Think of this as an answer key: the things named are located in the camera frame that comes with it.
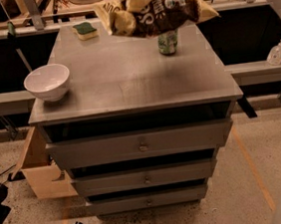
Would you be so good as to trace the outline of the brown and yellow chip bag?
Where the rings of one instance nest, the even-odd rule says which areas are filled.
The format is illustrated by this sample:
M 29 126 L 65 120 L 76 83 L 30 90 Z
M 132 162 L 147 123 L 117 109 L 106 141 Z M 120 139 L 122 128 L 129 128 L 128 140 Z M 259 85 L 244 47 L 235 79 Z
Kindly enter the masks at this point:
M 203 0 L 151 0 L 139 12 L 127 10 L 126 0 L 98 3 L 95 13 L 109 35 L 155 37 L 187 21 L 202 23 L 218 16 Z

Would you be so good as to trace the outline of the green and yellow sponge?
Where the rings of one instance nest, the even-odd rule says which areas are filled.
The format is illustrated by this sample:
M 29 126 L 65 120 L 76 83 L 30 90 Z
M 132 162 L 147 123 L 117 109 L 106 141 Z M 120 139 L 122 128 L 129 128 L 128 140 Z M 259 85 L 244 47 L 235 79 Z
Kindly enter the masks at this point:
M 86 41 L 90 38 L 98 37 L 99 33 L 96 28 L 93 27 L 89 22 L 83 22 L 73 27 L 73 31 L 78 35 L 79 39 Z

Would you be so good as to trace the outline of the green soda can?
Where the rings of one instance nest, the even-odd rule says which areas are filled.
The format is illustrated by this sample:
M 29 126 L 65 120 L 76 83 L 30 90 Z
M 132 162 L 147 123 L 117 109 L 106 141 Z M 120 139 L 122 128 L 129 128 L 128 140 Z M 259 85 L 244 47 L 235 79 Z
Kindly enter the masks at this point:
M 177 33 L 178 30 L 165 32 L 157 37 L 159 52 L 166 55 L 174 55 L 177 50 Z

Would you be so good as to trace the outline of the white bowl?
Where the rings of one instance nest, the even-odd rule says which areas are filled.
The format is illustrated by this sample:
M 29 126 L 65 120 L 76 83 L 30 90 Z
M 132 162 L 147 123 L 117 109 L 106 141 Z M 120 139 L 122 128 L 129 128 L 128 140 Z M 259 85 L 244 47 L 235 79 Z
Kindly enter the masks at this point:
M 70 87 L 69 69 L 60 64 L 44 65 L 29 73 L 23 85 L 35 98 L 47 102 L 58 101 Z

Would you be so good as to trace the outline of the grey drawer cabinet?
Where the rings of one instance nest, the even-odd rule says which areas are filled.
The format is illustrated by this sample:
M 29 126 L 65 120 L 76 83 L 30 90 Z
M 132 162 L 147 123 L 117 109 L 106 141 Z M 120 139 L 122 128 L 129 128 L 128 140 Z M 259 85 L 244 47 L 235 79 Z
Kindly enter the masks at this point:
M 82 41 L 72 28 L 61 28 L 51 61 L 69 68 L 71 87 L 58 102 L 36 100 L 29 123 L 47 143 L 57 143 L 231 119 L 235 102 L 243 94 L 238 85 L 195 25 L 180 28 L 178 39 L 175 55 L 164 56 L 156 39 L 115 37 L 101 31 L 97 38 Z M 62 170 L 73 182 L 87 176 L 216 160 L 219 147 Z M 83 197 L 89 204 L 207 185 L 209 178 Z

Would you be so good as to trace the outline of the clear hand sanitizer bottle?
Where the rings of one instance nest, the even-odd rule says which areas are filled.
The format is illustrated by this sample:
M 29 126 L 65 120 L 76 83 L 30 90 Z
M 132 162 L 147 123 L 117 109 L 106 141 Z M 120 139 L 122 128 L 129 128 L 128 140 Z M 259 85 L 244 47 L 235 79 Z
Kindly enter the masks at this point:
M 266 61 L 272 66 L 279 66 L 281 64 L 281 41 L 271 48 Z

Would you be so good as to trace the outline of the top grey drawer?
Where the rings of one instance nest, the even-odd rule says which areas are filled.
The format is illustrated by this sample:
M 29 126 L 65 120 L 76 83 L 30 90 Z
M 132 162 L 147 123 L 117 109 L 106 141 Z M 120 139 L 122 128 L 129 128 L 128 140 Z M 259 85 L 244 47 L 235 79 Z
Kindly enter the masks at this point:
M 231 126 L 227 117 L 160 130 L 47 143 L 46 149 L 61 169 L 68 170 L 223 146 Z

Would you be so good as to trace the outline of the grey drawer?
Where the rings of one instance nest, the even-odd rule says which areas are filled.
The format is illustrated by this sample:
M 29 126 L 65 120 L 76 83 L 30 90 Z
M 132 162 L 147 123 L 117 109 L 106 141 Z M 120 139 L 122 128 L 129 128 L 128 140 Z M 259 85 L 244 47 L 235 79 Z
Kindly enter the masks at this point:
M 155 193 L 150 192 L 137 194 L 136 196 L 117 197 L 115 199 L 107 199 L 106 201 L 91 202 L 87 204 L 87 210 L 97 216 L 117 214 L 118 212 L 136 211 L 137 209 L 200 200 L 206 192 L 206 184 L 192 185 L 166 189 Z
M 61 169 L 68 170 L 223 146 L 231 126 L 227 117 L 160 130 L 47 143 L 46 149 Z
M 192 181 L 211 177 L 216 160 L 172 163 L 144 169 L 127 170 L 106 175 L 77 178 L 72 182 L 81 196 L 98 196 L 118 191 L 144 189 L 145 187 L 163 186 L 182 181 Z

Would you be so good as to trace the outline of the middle grey drawer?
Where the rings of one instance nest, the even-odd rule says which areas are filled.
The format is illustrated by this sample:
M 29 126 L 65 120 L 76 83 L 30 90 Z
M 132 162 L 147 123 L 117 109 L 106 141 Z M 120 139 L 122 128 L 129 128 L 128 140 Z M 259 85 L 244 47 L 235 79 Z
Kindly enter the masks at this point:
M 81 196 L 98 196 L 118 191 L 144 189 L 145 187 L 163 186 L 182 181 L 192 181 L 211 177 L 216 160 L 172 163 L 144 169 L 127 170 L 106 175 L 77 178 L 72 182 Z

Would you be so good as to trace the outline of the bottom grey drawer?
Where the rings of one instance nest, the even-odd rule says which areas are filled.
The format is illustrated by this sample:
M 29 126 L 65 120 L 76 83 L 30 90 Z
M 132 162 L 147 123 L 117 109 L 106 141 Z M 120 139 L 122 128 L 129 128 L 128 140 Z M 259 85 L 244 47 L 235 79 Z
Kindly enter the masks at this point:
M 150 192 L 137 194 L 136 196 L 117 197 L 115 199 L 107 199 L 106 201 L 91 202 L 87 204 L 87 210 L 97 216 L 117 214 L 118 212 L 136 211 L 137 209 L 200 200 L 206 192 L 206 184 L 192 185 L 166 189 L 155 193 Z

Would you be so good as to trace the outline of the wooden box on floor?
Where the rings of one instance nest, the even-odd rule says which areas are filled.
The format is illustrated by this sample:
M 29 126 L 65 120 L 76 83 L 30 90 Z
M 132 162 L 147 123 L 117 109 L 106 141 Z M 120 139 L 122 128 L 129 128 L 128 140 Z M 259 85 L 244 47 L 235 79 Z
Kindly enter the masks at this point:
M 17 178 L 18 172 L 23 173 L 39 199 L 76 196 L 77 192 L 71 185 L 69 175 L 50 159 L 42 134 L 30 127 L 24 142 L 10 178 Z

